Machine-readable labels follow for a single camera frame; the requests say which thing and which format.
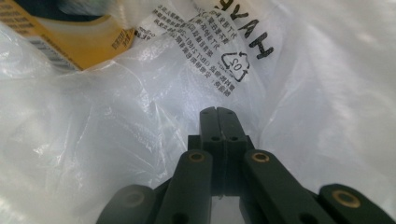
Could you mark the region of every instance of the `screw hole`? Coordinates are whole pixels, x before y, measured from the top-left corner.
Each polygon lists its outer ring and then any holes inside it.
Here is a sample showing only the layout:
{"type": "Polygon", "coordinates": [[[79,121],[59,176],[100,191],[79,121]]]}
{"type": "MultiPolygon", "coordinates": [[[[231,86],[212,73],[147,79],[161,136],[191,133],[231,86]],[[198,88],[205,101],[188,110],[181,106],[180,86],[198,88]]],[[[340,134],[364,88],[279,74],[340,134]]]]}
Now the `screw hole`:
{"type": "Polygon", "coordinates": [[[172,224],[187,224],[189,217],[183,213],[176,213],[172,216],[172,224]]]}
{"type": "Polygon", "coordinates": [[[124,205],[126,207],[136,207],[145,200],[145,195],[140,191],[133,191],[125,196],[124,205]]]}
{"type": "Polygon", "coordinates": [[[300,221],[304,224],[318,224],[318,220],[311,214],[307,213],[300,214],[300,221]]]}

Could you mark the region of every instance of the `yellow label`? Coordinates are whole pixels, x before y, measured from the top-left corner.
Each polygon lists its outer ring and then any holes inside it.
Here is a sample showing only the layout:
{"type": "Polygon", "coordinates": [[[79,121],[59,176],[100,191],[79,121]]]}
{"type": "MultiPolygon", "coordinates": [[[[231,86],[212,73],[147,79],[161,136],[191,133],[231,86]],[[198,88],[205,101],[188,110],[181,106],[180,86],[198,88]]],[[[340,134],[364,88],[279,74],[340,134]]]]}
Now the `yellow label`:
{"type": "Polygon", "coordinates": [[[54,21],[31,16],[13,0],[0,0],[0,21],[25,36],[55,66],[83,70],[123,53],[134,30],[123,30],[110,16],[95,21],[54,21]]]}

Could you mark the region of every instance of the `black plastic part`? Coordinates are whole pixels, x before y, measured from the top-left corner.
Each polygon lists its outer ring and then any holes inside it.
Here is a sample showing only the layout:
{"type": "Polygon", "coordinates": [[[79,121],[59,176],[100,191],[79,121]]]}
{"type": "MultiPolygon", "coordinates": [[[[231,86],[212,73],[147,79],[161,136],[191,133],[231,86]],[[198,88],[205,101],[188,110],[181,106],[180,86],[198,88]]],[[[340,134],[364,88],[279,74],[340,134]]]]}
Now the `black plastic part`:
{"type": "Polygon", "coordinates": [[[248,139],[232,110],[219,107],[218,113],[220,129],[225,139],[226,170],[223,193],[227,196],[239,196],[244,182],[242,160],[248,150],[248,139]]]}
{"type": "Polygon", "coordinates": [[[244,173],[269,223],[335,223],[271,153],[249,150],[244,158],[244,173]]]}
{"type": "Polygon", "coordinates": [[[322,187],[318,201],[338,223],[395,224],[381,208],[347,186],[334,184],[322,187]]]}
{"type": "Polygon", "coordinates": [[[189,150],[180,157],[163,198],[156,224],[208,224],[211,212],[212,156],[189,150]]]}
{"type": "Polygon", "coordinates": [[[152,223],[156,201],[154,190],[132,185],[119,190],[106,205],[97,224],[152,223]]]}
{"type": "Polygon", "coordinates": [[[62,12],[56,0],[15,0],[18,5],[23,7],[32,16],[56,20],[56,21],[94,21],[99,19],[97,16],[78,16],[68,15],[62,12]]]}
{"type": "Polygon", "coordinates": [[[189,136],[189,150],[213,157],[212,195],[239,196],[244,187],[242,160],[254,148],[232,110],[209,107],[200,113],[200,135],[189,136]]]}
{"type": "Polygon", "coordinates": [[[225,180],[225,151],[219,127],[218,111],[209,107],[200,113],[201,149],[213,157],[212,195],[223,195],[225,180]]]}

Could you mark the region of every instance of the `plastic bag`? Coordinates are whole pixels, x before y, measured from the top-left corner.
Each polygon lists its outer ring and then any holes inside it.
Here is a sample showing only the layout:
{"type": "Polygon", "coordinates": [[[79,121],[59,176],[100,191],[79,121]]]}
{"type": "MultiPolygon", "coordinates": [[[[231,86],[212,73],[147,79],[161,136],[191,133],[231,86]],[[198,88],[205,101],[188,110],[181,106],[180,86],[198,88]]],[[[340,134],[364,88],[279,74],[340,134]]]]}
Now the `plastic bag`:
{"type": "MultiPolygon", "coordinates": [[[[390,1],[163,1],[137,27],[140,40],[112,62],[0,82],[0,218],[95,222],[119,188],[155,188],[169,178],[187,135],[198,133],[199,111],[213,105],[234,110],[255,146],[272,151],[306,188],[346,184],[396,217],[394,8],[390,1]],[[210,14],[214,6],[229,15],[210,14]],[[222,24],[213,29],[210,18],[224,18],[237,35],[222,24]],[[209,35],[198,19],[229,42],[199,47],[197,37],[209,35]],[[197,62],[210,48],[216,69],[206,77],[197,62]],[[238,64],[249,67],[240,82],[238,64]]],[[[23,50],[17,58],[35,60],[16,39],[2,41],[23,50]]],[[[2,74],[32,76],[7,66],[12,50],[0,50],[2,74]]],[[[212,223],[241,223],[238,212],[223,216],[237,209],[234,199],[215,201],[212,223]]]]}
{"type": "Polygon", "coordinates": [[[71,15],[111,15],[123,29],[132,29],[159,3],[158,0],[60,0],[58,6],[71,15]]]}

